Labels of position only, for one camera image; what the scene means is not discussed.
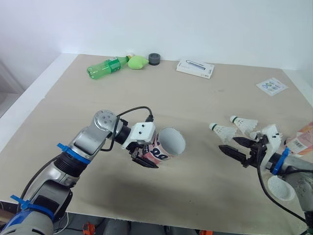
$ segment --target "white wall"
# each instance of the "white wall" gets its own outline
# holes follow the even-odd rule
[[[60,52],[299,70],[312,81],[312,0],[2,0],[0,60],[27,87]]]

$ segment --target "white bracket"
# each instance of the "white bracket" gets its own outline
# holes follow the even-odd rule
[[[138,122],[132,126],[131,132],[122,145],[125,149],[131,142],[151,144],[156,135],[156,126],[153,122]]]

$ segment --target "orange object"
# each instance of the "orange object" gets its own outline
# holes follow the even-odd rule
[[[95,227],[94,224],[87,222],[83,225],[83,235],[94,235]]]
[[[213,235],[213,231],[201,230],[200,235]]]

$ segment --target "green plastic bottle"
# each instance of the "green plastic bottle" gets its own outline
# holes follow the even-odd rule
[[[99,79],[100,77],[118,71],[123,67],[131,58],[131,56],[114,57],[103,61],[100,64],[92,65],[87,68],[87,73],[92,79]]]

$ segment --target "small card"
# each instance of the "small card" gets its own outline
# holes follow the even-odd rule
[[[256,84],[256,86],[270,96],[280,93],[281,91],[288,88],[285,84],[281,83],[274,77],[259,84]]]

